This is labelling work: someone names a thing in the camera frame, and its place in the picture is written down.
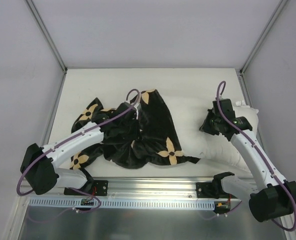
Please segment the black floral plush pillowcase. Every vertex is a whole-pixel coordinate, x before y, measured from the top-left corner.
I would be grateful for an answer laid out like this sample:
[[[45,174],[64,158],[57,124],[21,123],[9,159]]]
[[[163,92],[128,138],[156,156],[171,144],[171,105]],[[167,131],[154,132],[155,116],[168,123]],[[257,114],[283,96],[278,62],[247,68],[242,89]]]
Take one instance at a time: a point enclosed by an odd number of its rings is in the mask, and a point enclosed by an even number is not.
[[[140,169],[147,163],[196,164],[199,158],[182,151],[170,110],[159,92],[156,89],[141,92],[139,104],[139,111],[131,109],[102,126],[103,141],[74,154],[69,168],[84,169],[100,156],[125,169]]]

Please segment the white pillow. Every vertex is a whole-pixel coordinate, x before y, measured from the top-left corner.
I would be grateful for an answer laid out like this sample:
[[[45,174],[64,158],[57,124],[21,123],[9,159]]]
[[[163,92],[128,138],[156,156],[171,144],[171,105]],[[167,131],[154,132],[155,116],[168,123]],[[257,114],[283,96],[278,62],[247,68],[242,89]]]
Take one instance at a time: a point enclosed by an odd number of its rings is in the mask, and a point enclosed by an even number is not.
[[[211,99],[165,94],[162,98],[171,113],[183,153],[199,159],[197,163],[183,165],[185,174],[205,177],[232,172],[242,177],[251,176],[241,154],[223,135],[200,130],[213,106]]]

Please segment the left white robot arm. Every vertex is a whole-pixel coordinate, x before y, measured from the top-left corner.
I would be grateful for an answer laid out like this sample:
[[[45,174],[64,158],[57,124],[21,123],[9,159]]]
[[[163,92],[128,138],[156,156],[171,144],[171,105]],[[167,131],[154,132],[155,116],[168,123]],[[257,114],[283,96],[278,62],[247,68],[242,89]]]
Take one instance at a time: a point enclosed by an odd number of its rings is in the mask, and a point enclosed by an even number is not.
[[[123,102],[116,116],[99,124],[88,122],[81,129],[64,139],[38,146],[30,145],[25,152],[20,172],[21,177],[16,186],[19,196],[26,196],[32,192],[43,195],[53,188],[71,189],[81,195],[90,195],[96,185],[93,177],[85,170],[65,169],[60,166],[74,154],[98,144],[104,140],[105,126],[111,126],[115,120],[123,120],[126,114],[138,116],[140,104]]]

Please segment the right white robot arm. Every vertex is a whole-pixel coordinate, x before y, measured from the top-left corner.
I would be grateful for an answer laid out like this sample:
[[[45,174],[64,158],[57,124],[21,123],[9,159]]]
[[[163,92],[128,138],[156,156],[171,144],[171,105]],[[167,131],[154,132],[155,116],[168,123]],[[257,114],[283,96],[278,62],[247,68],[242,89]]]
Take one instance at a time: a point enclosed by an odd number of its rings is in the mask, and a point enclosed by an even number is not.
[[[214,175],[202,193],[212,198],[232,195],[248,204],[258,222],[274,220],[293,214],[296,217],[296,182],[288,181],[272,164],[259,145],[250,122],[237,117],[230,99],[213,101],[200,131],[212,136],[223,135],[242,156],[255,186],[232,172]]]

